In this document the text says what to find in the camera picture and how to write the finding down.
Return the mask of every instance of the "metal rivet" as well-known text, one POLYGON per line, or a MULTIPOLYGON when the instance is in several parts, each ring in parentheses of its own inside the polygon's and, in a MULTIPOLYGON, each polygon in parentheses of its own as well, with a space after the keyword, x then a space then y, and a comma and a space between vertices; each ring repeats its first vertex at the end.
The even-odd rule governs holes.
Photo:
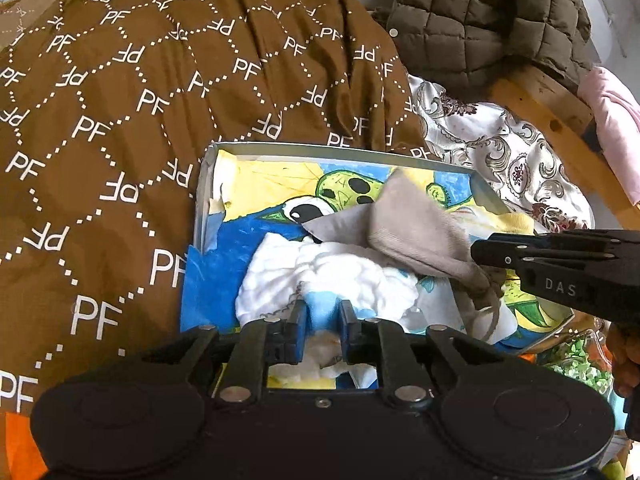
POLYGON ((225 402, 245 402, 251 397, 251 391, 244 386, 228 386, 220 392, 220 399, 225 402))
POLYGON ((427 392, 420 386, 400 386, 396 392, 396 397, 404 402, 420 402, 427 397, 427 392))
POLYGON ((323 399, 319 397, 316 399, 316 408, 330 408, 331 401, 329 399, 323 399))

